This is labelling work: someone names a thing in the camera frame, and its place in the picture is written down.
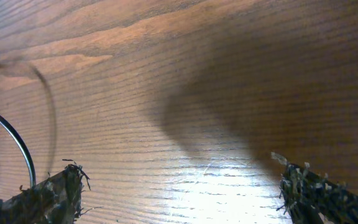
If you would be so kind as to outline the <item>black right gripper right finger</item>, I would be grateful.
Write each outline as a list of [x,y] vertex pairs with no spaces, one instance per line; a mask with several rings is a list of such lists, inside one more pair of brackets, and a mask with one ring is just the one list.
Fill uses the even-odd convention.
[[346,184],[335,184],[328,175],[310,171],[310,164],[291,163],[286,157],[271,153],[271,158],[285,166],[280,180],[282,208],[293,223],[358,224],[358,195]]

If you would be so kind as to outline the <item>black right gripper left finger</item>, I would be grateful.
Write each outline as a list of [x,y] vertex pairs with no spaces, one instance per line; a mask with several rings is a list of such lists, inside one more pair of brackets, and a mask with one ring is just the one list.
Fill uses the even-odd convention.
[[9,200],[0,199],[0,224],[72,224],[83,214],[81,194],[89,187],[81,165],[71,161],[61,172]]

